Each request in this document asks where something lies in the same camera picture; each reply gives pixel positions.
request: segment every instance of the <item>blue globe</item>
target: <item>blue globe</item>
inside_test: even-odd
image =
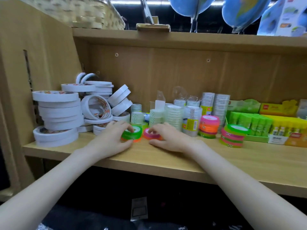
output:
[[[180,15],[193,17],[198,0],[169,0],[172,8]],[[204,12],[215,0],[199,0],[198,14]]]
[[[244,29],[248,22],[253,23],[261,17],[270,2],[271,0],[225,0],[223,19],[233,28]]]

